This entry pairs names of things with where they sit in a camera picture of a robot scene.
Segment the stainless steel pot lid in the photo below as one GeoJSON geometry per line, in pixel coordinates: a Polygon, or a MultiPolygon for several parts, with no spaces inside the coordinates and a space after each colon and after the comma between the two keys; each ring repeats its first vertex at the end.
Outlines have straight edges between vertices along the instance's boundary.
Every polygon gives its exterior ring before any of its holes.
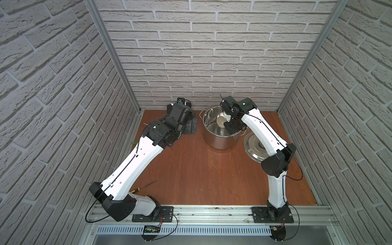
{"type": "Polygon", "coordinates": [[[269,157],[265,147],[253,132],[245,136],[244,149],[247,155],[257,163],[261,163],[269,157]]]}

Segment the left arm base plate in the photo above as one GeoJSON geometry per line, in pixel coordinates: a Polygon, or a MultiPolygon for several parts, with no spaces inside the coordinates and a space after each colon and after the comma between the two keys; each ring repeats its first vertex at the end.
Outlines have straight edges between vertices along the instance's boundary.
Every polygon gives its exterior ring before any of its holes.
{"type": "Polygon", "coordinates": [[[148,215],[134,214],[132,222],[134,223],[171,223],[173,220],[173,206],[156,207],[154,211],[148,215]]]}

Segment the cream plastic ladle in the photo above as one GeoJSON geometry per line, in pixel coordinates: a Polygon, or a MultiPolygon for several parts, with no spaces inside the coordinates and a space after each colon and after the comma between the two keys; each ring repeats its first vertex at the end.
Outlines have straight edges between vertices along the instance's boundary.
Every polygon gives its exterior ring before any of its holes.
{"type": "Polygon", "coordinates": [[[216,118],[216,123],[220,128],[225,128],[225,123],[229,122],[231,119],[230,115],[227,115],[225,112],[221,112],[218,114],[216,118]]]}

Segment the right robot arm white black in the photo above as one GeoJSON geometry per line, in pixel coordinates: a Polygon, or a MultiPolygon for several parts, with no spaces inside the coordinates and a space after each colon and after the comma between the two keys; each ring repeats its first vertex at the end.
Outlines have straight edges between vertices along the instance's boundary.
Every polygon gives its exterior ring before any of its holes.
{"type": "Polygon", "coordinates": [[[245,98],[236,101],[228,96],[220,102],[227,121],[224,127],[229,133],[236,133],[250,128],[266,149],[268,157],[261,162],[261,167],[268,175],[269,196],[265,216],[276,222],[282,219],[289,205],[285,194],[288,165],[291,162],[296,146],[284,141],[267,123],[256,104],[245,98]]]}

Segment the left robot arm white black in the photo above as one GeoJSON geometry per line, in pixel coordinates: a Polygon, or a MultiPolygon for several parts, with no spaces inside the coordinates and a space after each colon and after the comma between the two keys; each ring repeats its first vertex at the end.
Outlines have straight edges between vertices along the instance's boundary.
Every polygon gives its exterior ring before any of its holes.
{"type": "Polygon", "coordinates": [[[167,106],[167,113],[149,123],[137,145],[122,164],[104,181],[94,182],[89,191],[106,213],[119,222],[130,215],[155,216],[159,203],[150,196],[132,193],[131,187],[148,164],[183,134],[193,134],[195,113],[185,98],[167,106]]]}

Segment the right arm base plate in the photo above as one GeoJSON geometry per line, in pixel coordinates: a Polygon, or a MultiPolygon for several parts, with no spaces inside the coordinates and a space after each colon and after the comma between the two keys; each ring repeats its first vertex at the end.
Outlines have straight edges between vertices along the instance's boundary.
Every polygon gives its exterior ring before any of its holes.
{"type": "Polygon", "coordinates": [[[254,223],[257,224],[294,223],[294,218],[289,208],[283,207],[282,211],[276,211],[273,207],[256,206],[252,207],[251,211],[254,223]]]}

